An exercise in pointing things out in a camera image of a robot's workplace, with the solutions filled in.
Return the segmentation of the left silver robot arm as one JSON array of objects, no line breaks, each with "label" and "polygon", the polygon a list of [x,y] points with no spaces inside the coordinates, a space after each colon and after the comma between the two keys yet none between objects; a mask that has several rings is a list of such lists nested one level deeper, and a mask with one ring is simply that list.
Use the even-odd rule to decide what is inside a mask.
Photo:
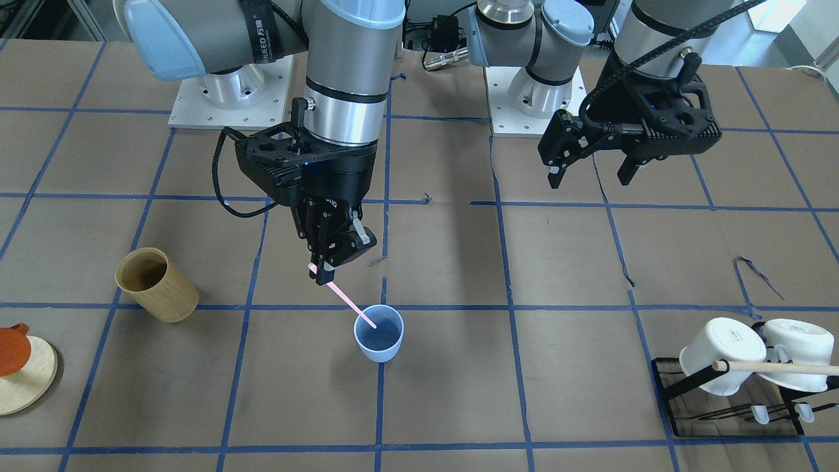
[{"label": "left silver robot arm", "polygon": [[596,87],[577,111],[569,98],[595,19],[576,1],[479,1],[469,10],[469,60],[516,67],[509,95],[521,113],[547,119],[537,152],[557,188],[570,165],[599,150],[625,156],[629,185],[642,165],[715,146],[722,132],[698,77],[701,51],[730,18],[731,1],[633,1]]}]

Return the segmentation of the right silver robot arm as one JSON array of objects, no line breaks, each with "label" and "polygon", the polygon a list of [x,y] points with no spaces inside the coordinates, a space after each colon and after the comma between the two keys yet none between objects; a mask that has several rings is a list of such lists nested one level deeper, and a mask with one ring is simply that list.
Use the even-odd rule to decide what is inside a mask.
[{"label": "right silver robot arm", "polygon": [[[267,65],[302,54],[305,84],[290,101],[289,120],[252,134],[235,125],[220,132],[216,198],[239,218],[288,207],[320,286],[374,248],[362,202],[406,14],[401,1],[115,1],[113,8],[153,77],[227,77],[239,82],[238,102],[255,98]],[[269,206],[240,212],[228,205],[218,177],[227,142]]]}]

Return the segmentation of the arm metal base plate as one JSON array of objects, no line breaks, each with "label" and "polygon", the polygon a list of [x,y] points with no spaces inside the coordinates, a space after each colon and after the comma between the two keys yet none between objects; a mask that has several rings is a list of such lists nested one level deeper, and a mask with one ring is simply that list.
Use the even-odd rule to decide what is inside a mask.
[{"label": "arm metal base plate", "polygon": [[578,115],[587,95],[579,69],[560,86],[539,83],[522,67],[488,67],[484,72],[495,137],[540,138],[556,110]]},{"label": "arm metal base plate", "polygon": [[173,128],[261,130],[284,119],[293,58],[186,79],[168,125]]}]

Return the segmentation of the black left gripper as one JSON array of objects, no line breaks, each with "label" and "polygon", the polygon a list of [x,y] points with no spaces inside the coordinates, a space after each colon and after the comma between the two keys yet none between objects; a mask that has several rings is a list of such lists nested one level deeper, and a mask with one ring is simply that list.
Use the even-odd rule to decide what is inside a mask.
[{"label": "black left gripper", "polygon": [[579,117],[558,110],[537,145],[548,182],[557,189],[568,167],[598,149],[626,153],[617,171],[629,184],[650,159],[703,153],[721,140],[709,93],[696,72],[702,63],[695,52],[676,59],[676,77],[659,79],[633,71],[591,102],[591,122],[612,125],[613,132],[585,126]]}]

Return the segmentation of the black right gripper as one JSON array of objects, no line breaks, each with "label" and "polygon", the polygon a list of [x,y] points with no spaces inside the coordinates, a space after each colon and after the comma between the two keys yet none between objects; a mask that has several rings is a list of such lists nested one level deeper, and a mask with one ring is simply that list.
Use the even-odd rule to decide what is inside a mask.
[{"label": "black right gripper", "polygon": [[298,236],[311,251],[311,278],[324,286],[330,267],[343,266],[378,243],[363,226],[378,141],[339,146],[315,137],[305,125],[310,98],[294,98],[291,120],[246,136],[235,132],[239,168],[266,195],[290,207]]}]

